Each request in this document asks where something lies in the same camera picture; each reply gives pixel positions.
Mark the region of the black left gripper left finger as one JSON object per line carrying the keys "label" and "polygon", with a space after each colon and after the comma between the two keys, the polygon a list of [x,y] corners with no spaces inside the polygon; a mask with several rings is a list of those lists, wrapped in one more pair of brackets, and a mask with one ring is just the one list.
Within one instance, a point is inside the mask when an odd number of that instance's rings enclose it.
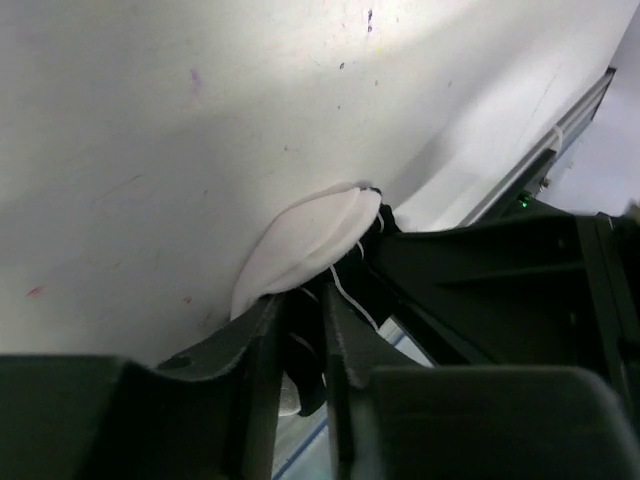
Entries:
{"label": "black left gripper left finger", "polygon": [[285,302],[152,369],[118,356],[1,359],[5,479],[267,479]]}

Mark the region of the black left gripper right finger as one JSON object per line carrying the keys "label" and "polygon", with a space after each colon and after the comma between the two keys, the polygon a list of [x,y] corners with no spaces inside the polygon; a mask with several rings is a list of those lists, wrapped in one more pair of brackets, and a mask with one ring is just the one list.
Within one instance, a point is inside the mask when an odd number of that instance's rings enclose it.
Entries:
{"label": "black left gripper right finger", "polygon": [[322,295],[337,479],[635,479],[639,441],[618,396],[564,367],[435,367]]}

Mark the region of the black white striped sock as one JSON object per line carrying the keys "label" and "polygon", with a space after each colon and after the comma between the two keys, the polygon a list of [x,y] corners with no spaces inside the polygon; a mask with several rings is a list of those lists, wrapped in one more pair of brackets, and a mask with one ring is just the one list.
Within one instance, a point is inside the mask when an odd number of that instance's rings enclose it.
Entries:
{"label": "black white striped sock", "polygon": [[390,316],[391,299],[369,277],[366,262],[378,242],[398,230],[379,189],[343,184],[281,212],[250,253],[233,288],[231,319],[264,296],[288,293],[292,300],[283,342],[280,416],[308,417],[325,401],[324,284],[335,286],[373,330]]}

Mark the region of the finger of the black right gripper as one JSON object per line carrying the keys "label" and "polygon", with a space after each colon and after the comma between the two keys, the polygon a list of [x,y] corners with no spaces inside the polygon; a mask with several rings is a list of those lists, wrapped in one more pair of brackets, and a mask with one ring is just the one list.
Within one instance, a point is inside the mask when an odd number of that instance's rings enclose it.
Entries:
{"label": "finger of the black right gripper", "polygon": [[605,215],[511,217],[383,238],[373,269],[471,363],[605,370],[639,343],[639,314]]}

